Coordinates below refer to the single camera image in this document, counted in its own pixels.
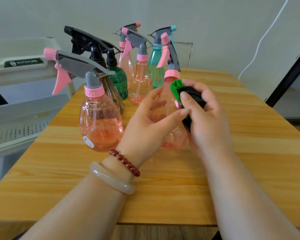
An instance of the spray bottle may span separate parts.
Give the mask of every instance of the spray bottle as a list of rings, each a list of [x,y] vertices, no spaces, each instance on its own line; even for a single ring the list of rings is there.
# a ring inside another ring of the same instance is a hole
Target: spray bottle
[[[177,53],[167,33],[163,33],[161,35],[161,40],[163,44],[162,56],[157,67],[163,67],[166,63],[168,63],[168,70],[164,74],[163,88],[157,100],[158,104],[164,104],[164,106],[161,106],[153,111],[151,115],[151,120],[153,122],[158,122],[181,108],[181,104],[176,100],[175,96],[170,90],[170,85],[172,82],[180,78],[181,70]],[[180,123],[165,137],[162,147],[182,149],[187,139],[187,131],[183,124]]]
[[[129,30],[138,32],[137,28],[139,28],[140,26],[141,26],[141,24],[139,22],[136,22],[133,24],[125,25],[124,28],[128,28]],[[121,32],[121,29],[122,28],[119,29],[120,34],[118,34],[119,30],[113,34],[120,36],[119,46],[120,46],[120,50],[123,52],[124,48],[126,47],[126,37],[127,36]],[[120,53],[118,67],[122,68],[125,71],[125,73],[127,75],[127,79],[128,79],[128,88],[129,88],[130,81],[132,80],[132,78],[134,76],[134,64],[132,62],[130,53],[125,57],[123,57],[123,53]]]
[[[143,35],[123,27],[121,32],[126,35],[126,47],[122,57],[127,56],[134,47],[138,47],[136,57],[136,74],[132,78],[128,88],[129,99],[132,103],[139,105],[143,98],[152,90],[152,80],[148,76],[148,52],[146,43],[153,44]]]
[[[113,65],[112,61],[115,60],[116,54],[114,52],[114,48],[119,51],[119,49],[116,48],[113,44],[99,39],[92,34],[89,34],[77,28],[65,26],[64,31],[68,35],[72,36],[72,53],[81,55],[85,51],[91,52],[90,59],[95,61],[102,67],[107,68],[106,60],[102,56],[103,53],[106,53],[111,62],[110,64]],[[119,83],[117,85],[119,87],[119,90],[123,92],[122,94],[124,96],[124,93],[127,93],[127,89],[125,89],[126,86],[124,85],[126,76],[123,75],[123,71],[121,69],[116,69],[115,67],[113,67],[112,69],[118,72],[117,74],[114,74],[113,77],[115,78],[114,80]],[[118,106],[120,113],[122,114],[124,112],[124,101],[115,84],[112,82],[109,76],[102,76],[100,77],[100,80],[105,89],[105,93],[110,98],[112,98],[112,100]]]
[[[118,107],[105,95],[100,78],[113,75],[98,63],[70,52],[45,48],[44,56],[56,62],[57,82],[53,93],[60,92],[71,81],[68,72],[86,79],[79,123],[84,142],[93,150],[108,151],[120,142],[124,130]]]
[[[172,25],[165,28],[160,28],[156,31],[154,31],[151,34],[148,34],[152,38],[154,38],[153,43],[153,50],[150,56],[149,60],[149,75],[152,80],[152,86],[153,89],[157,87],[161,87],[164,84],[164,68],[160,67],[157,68],[157,65],[159,64],[160,58],[161,58],[161,35],[163,33],[167,33],[169,35],[169,38],[171,39],[171,42],[174,46],[173,40],[172,40],[172,32],[176,31],[177,27],[176,25]]]

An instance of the white plastic cart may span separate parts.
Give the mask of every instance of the white plastic cart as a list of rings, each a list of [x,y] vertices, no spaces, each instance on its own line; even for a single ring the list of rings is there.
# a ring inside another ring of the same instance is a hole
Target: white plastic cart
[[[43,54],[45,47],[60,49],[54,38],[0,40],[0,86],[50,79],[57,76],[55,63]],[[41,131],[75,93],[0,106],[0,180]]]

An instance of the pink trigger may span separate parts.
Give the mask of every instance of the pink trigger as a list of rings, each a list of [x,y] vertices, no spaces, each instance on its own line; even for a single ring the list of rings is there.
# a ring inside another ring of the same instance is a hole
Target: pink trigger
[[[126,57],[129,52],[133,49],[131,42],[126,38],[126,47],[124,48],[124,52],[122,54],[122,58]]]
[[[169,58],[170,58],[170,50],[169,50],[169,46],[166,45],[162,47],[162,56],[159,61],[159,64],[157,65],[157,68],[164,67],[164,65],[167,64]]]
[[[61,68],[58,64],[55,64],[54,67],[58,70],[58,74],[57,74],[57,77],[56,77],[56,85],[54,87],[52,95],[55,95],[55,94],[61,92],[61,90],[68,83],[71,82],[71,78],[70,78],[68,72],[65,69]]]

